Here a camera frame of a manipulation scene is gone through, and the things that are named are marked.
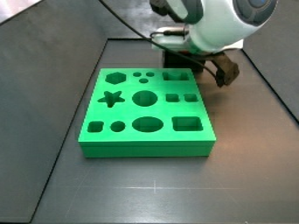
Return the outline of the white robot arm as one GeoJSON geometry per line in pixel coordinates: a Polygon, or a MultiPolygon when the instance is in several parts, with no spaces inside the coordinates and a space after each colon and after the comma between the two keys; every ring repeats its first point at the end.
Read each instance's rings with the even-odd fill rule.
{"type": "Polygon", "coordinates": [[[277,0],[149,0],[154,13],[178,27],[161,27],[153,42],[196,55],[240,49],[273,14],[277,0]]]}

